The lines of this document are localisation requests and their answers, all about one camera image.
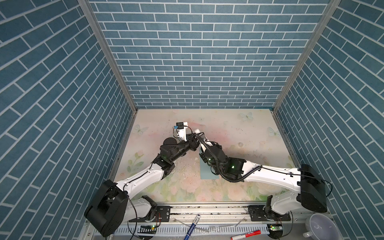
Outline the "teal envelope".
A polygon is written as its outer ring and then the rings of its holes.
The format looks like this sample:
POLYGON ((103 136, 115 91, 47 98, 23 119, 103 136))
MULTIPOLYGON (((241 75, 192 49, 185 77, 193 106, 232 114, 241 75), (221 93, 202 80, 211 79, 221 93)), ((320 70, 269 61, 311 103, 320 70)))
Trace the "teal envelope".
POLYGON ((215 175, 211 171, 211 167, 208 166, 202 158, 200 158, 200 176, 201 180, 217 180, 219 176, 215 175))

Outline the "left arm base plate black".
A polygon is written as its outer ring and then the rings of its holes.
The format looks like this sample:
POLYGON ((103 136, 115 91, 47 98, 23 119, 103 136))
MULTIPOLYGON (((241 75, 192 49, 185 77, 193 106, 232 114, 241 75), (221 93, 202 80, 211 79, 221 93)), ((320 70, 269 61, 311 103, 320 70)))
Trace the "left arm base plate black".
POLYGON ((169 222, 171 216, 171 207, 170 206, 157 206, 156 210, 151 208, 149 213, 142 218, 136 218, 130 220, 130 222, 138 222, 138 223, 155 223, 155 222, 169 222))

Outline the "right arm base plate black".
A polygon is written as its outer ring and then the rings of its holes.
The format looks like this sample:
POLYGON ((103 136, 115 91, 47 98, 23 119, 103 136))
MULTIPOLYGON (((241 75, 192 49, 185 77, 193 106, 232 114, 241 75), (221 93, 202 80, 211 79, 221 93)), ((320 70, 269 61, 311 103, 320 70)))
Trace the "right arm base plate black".
POLYGON ((248 213, 252 222, 289 222, 292 220, 290 213, 286 213, 285 215, 279 215, 273 211, 266 212, 265 206, 262 205, 248 206, 248 213))

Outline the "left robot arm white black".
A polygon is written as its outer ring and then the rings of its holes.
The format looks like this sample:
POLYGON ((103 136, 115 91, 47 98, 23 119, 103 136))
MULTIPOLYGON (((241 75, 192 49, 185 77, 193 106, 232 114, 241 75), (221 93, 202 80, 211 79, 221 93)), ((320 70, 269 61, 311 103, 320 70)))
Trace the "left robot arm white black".
POLYGON ((87 206, 85 218, 103 237, 108 237, 122 222, 146 217, 155 203, 144 197, 133 202, 132 198, 167 177, 178 158, 188 151, 196 151, 199 146, 200 141, 194 134, 180 143, 167 138, 160 146, 160 153, 143 171, 116 183, 111 180, 103 182, 87 206))

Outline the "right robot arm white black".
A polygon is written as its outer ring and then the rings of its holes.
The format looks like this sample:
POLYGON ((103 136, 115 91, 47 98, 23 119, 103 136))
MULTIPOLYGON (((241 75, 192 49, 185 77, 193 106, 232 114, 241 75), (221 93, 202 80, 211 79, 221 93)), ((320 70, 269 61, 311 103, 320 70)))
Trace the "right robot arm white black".
POLYGON ((202 142, 202 160, 212 168, 215 175, 230 183, 255 182, 287 190, 277 197, 268 196, 265 212, 284 215, 300 208, 315 213, 326 213, 327 181, 314 168, 277 168, 263 166, 244 159, 228 157, 217 143, 202 142))

